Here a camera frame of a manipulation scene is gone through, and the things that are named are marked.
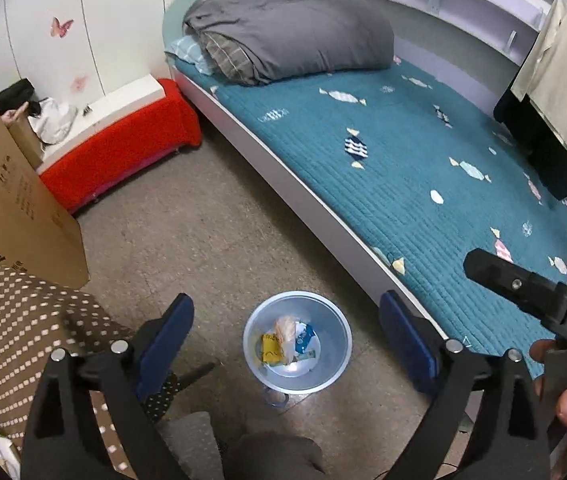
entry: red fabric cover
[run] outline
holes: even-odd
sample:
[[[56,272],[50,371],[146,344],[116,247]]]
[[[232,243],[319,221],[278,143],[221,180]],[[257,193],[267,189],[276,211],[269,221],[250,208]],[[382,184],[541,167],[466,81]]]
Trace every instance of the red fabric cover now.
[[[179,146],[199,146],[199,120],[177,84],[159,79],[166,97],[98,132],[64,155],[41,179],[67,210],[75,211],[108,187]]]

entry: folded gray comforter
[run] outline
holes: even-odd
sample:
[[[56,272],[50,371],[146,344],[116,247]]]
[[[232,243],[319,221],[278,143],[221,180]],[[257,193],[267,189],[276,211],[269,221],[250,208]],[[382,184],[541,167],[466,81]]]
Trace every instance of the folded gray comforter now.
[[[206,0],[185,21],[200,37],[236,42],[262,83],[387,68],[394,55],[390,22],[368,0]]]

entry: yellow package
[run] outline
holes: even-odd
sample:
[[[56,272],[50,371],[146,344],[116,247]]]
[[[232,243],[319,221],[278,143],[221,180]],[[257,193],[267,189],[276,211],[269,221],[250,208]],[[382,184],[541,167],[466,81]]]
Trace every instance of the yellow package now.
[[[262,362],[274,365],[284,360],[279,339],[275,334],[264,334],[261,341],[263,345]]]

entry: bucket handle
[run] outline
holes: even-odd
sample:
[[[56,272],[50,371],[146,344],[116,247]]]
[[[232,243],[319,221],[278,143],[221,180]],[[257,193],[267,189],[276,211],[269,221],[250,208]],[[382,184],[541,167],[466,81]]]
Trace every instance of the bucket handle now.
[[[288,404],[288,401],[290,400],[290,396],[288,394],[283,394],[283,400],[281,400],[280,402],[273,402],[270,392],[274,392],[274,390],[265,386],[262,392],[262,397],[264,398],[264,400],[273,408],[278,408],[280,410],[285,408]]]

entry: floor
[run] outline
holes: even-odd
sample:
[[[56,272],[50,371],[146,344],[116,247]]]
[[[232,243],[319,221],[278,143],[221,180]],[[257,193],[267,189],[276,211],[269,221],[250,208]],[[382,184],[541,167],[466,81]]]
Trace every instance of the floor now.
[[[159,317],[179,292],[193,298],[195,326],[174,369],[219,365],[179,393],[167,416],[208,411],[225,442],[240,436],[246,408],[263,402],[242,350],[254,307],[285,290],[329,298],[352,328],[350,364],[337,383],[292,398],[278,416],[322,447],[330,478],[372,480],[401,453],[427,401],[390,355],[377,306],[225,138],[205,121],[202,129],[201,148],[163,160],[81,213],[85,290],[131,328]],[[448,462],[458,463],[466,442],[459,433]]]

